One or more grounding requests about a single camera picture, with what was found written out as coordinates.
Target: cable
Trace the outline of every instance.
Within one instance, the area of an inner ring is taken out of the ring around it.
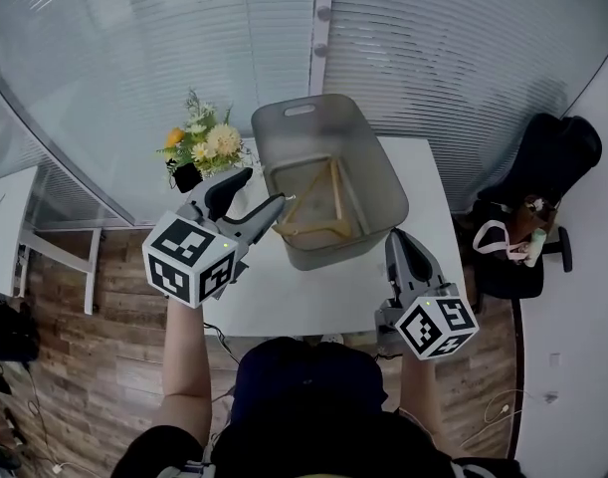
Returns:
[[[509,414],[509,415],[507,415],[507,416],[505,416],[505,417],[503,417],[503,418],[501,418],[501,419],[499,419],[497,421],[497,418],[499,418],[501,416],[501,414],[504,414],[505,412],[507,412],[509,410],[508,404],[505,404],[503,406],[503,408],[501,409],[501,412],[499,412],[492,419],[487,419],[487,413],[490,410],[490,407],[492,406],[492,404],[494,403],[494,401],[499,396],[503,396],[506,393],[513,393],[513,392],[517,392],[517,391],[520,391],[521,393],[524,393],[525,395],[527,395],[532,400],[538,401],[538,400],[536,400],[536,398],[533,395],[531,395],[528,391],[525,391],[524,389],[506,389],[505,391],[501,391],[499,394],[497,394],[496,396],[494,396],[494,398],[492,398],[490,400],[490,402],[487,404],[487,407],[485,407],[485,413],[483,414],[483,421],[487,424],[487,426],[485,428],[483,428],[481,431],[479,431],[479,432],[475,433],[474,435],[472,435],[471,437],[468,437],[467,439],[465,439],[460,444],[459,448],[462,448],[468,442],[470,442],[472,439],[475,439],[476,437],[478,437],[479,435],[481,435],[482,433],[484,433],[486,430],[492,428],[494,425],[498,425],[499,423],[503,423],[503,421],[507,421],[508,419],[512,419],[517,414],[520,414],[522,412],[522,409],[521,410],[517,410],[516,412],[513,412],[512,414]]]
[[[38,453],[36,453],[36,450],[34,448],[31,448],[32,451],[32,457],[30,457],[30,460],[32,461],[32,464],[34,465],[34,474],[36,476],[39,476],[38,474],[38,466],[36,465],[36,461],[37,460],[46,460],[47,462],[50,463],[50,465],[54,465],[54,462],[52,462],[51,458],[46,458],[46,457],[39,457]]]
[[[222,393],[215,399],[211,400],[211,403],[215,403],[217,400],[221,400],[222,398],[226,398],[227,396],[233,396],[234,393],[235,393],[235,384],[233,384],[228,391],[226,391],[225,393]]]
[[[231,348],[228,347],[228,344],[226,343],[226,337],[222,333],[222,330],[220,330],[217,326],[213,326],[212,324],[208,323],[204,323],[204,328],[206,328],[207,330],[215,330],[215,332],[217,333],[217,340],[219,341],[220,346],[222,346],[222,349],[226,351],[228,356],[230,356],[236,364],[239,364],[239,360],[235,358],[235,355],[233,355]]]
[[[32,388],[34,389],[34,398],[36,398],[35,402],[33,402],[32,400],[29,400],[27,402],[27,408],[34,416],[38,415],[41,418],[41,424],[43,425],[43,439],[45,441],[45,447],[47,448],[47,454],[48,454],[48,456],[52,457],[51,462],[56,463],[56,458],[54,457],[54,452],[52,451],[52,448],[50,447],[49,441],[47,438],[47,428],[45,426],[45,419],[43,418],[43,413],[41,412],[41,402],[38,399],[38,392],[36,391],[36,383],[34,382],[34,375],[32,374],[32,371],[30,370],[28,363],[24,362],[23,368],[29,374],[29,379],[32,381]],[[32,410],[32,405],[34,405],[36,412],[34,412]]]
[[[86,467],[83,467],[82,465],[77,464],[76,462],[63,462],[62,464],[56,464],[53,468],[54,473],[60,474],[60,472],[63,470],[63,468],[65,466],[78,467],[79,469],[82,469],[83,471],[87,471],[89,474],[93,474],[94,476],[98,476],[98,478],[102,478],[99,474],[96,474],[91,469],[87,469]]]
[[[226,404],[224,404],[224,408],[227,410],[226,421],[224,422],[224,426],[222,427],[222,429],[219,432],[215,432],[215,433],[211,434],[209,444],[207,445],[207,448],[206,448],[205,458],[210,459],[211,452],[213,451],[215,444],[217,444],[217,441],[219,441],[220,435],[222,435],[224,430],[226,430],[228,425],[231,423],[231,416],[233,414],[233,410]]]
[[[487,425],[483,430],[481,430],[480,432],[475,433],[472,437],[468,437],[467,439],[465,439],[461,445],[459,446],[459,448],[462,448],[463,446],[465,446],[468,442],[470,442],[472,439],[478,437],[479,435],[481,435],[483,432],[485,432],[486,430],[489,430],[490,428],[492,428],[494,425],[498,425],[499,423],[503,423],[503,421],[506,421],[508,419],[513,418],[514,416],[516,416],[517,414],[520,414],[522,412],[521,410],[517,410],[516,412],[513,412],[512,414],[510,414],[509,416],[505,416],[504,418],[499,419],[498,421],[495,421],[494,423],[490,423],[489,425]]]
[[[377,354],[374,357],[374,360],[379,361],[379,359],[385,359],[387,361],[390,361],[392,359],[401,358],[402,356],[403,356],[402,354],[401,355],[390,355],[390,356]]]

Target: electrical outlet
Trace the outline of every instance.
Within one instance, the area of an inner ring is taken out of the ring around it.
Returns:
[[[544,401],[548,404],[554,403],[558,399],[557,391],[548,391],[544,394]]]
[[[551,368],[558,368],[560,366],[560,353],[553,353],[549,355],[549,366]]]

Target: flower bouquet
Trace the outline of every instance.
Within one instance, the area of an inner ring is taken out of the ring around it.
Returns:
[[[240,133],[229,125],[230,108],[222,122],[217,122],[215,107],[200,102],[195,91],[189,90],[186,109],[188,121],[183,128],[172,129],[164,148],[157,151],[164,155],[169,182],[173,177],[177,188],[185,193],[204,177],[248,162],[252,166]]]

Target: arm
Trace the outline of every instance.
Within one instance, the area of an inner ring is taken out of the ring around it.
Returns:
[[[420,361],[411,351],[404,351],[399,407],[416,418],[432,434],[434,444],[440,451],[452,458],[471,456],[444,435],[433,360]]]
[[[162,366],[164,399],[153,425],[172,425],[206,448],[211,428],[211,374],[202,308],[169,299]]]

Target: white table leg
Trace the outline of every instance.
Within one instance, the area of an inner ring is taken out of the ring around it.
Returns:
[[[29,266],[29,255],[32,252],[29,246],[25,246],[23,254],[20,256],[21,263],[21,283],[18,290],[18,297],[24,298],[27,290],[27,268]]]
[[[96,282],[96,264],[98,261],[98,249],[101,242],[101,230],[97,228],[93,231],[89,260],[77,257],[45,239],[38,237],[27,229],[21,231],[20,241],[26,248],[31,248],[52,260],[87,274],[87,281],[85,284],[85,313],[91,315],[94,312],[94,284]]]
[[[101,244],[101,230],[94,230],[92,235],[92,246],[89,251],[89,264],[91,270],[87,273],[87,283],[85,284],[85,313],[94,313],[94,284],[96,283],[96,263],[98,260],[98,248]]]

